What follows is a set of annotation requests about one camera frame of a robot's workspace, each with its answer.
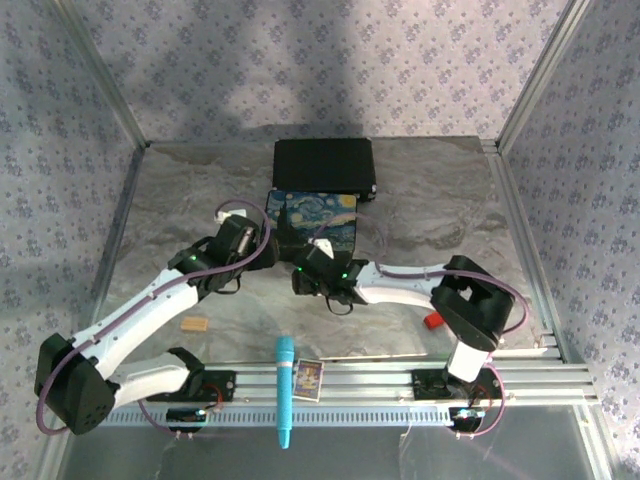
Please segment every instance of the patterned wallpaper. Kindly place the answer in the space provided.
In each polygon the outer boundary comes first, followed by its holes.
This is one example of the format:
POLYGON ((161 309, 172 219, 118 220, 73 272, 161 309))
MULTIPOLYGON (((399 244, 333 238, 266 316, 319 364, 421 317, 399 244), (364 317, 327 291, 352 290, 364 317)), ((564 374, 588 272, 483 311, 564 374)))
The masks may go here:
POLYGON ((595 4, 508 158, 566 334, 640 475, 640 4, 595 4))
POLYGON ((57 17, 0 6, 0 478, 38 451, 38 346, 87 315, 133 147, 57 17))
POLYGON ((496 138, 567 0, 83 0, 145 136, 496 138))

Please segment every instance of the gray marble table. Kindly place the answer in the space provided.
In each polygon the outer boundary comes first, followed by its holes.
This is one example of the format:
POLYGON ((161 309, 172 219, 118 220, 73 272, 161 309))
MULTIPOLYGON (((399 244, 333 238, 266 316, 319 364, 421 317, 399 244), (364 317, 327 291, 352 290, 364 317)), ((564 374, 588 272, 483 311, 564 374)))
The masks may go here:
MULTIPOLYGON (((380 139, 373 143, 378 196, 360 211, 381 222, 390 265, 431 265, 464 254, 529 297, 522 268, 477 138, 380 139)), ((273 144, 156 146, 143 161, 102 314, 139 292, 173 255, 217 229, 214 208, 230 197, 260 205, 271 185, 273 144)), ((356 256, 375 255, 374 230, 358 223, 356 256)), ((272 361, 275 339, 292 335, 302 357, 405 355, 451 351, 446 327, 429 331, 427 313, 401 305, 356 306, 338 317, 322 299, 297 297, 291 266, 243 276, 233 296, 211 295, 185 315, 209 319, 206 333, 184 333, 182 316, 130 357, 183 346, 205 362, 272 361)), ((511 322, 521 315, 512 312, 511 322)), ((536 319, 503 348, 531 348, 536 319)))

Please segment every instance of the starry night painting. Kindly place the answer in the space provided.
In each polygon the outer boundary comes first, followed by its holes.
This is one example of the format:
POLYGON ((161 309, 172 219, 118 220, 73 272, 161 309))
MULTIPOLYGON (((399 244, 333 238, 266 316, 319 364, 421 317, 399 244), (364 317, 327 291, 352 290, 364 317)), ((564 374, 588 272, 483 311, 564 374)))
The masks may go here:
MULTIPOLYGON (((330 218, 355 211, 356 197, 353 195, 271 191, 267 214, 278 239, 280 260, 291 262, 330 218)), ((321 237, 331 241, 337 260, 348 261, 356 243, 355 216, 332 223, 321 237)))

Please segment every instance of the wooden block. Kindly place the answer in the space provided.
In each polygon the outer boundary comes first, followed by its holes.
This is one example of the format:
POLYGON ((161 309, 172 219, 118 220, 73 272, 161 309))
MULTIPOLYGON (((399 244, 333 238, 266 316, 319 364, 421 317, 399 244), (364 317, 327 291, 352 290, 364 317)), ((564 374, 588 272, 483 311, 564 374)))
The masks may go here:
POLYGON ((185 332, 206 332, 209 328, 209 319, 205 317, 184 317, 180 328, 185 332))

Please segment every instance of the black box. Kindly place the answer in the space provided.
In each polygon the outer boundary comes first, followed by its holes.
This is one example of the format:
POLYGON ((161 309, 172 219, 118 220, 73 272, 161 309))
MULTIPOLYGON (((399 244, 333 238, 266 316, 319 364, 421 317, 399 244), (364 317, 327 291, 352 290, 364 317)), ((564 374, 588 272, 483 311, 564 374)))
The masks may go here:
POLYGON ((376 196, 371 140, 279 140, 273 155, 273 188, 289 192, 344 193, 361 202, 376 196))

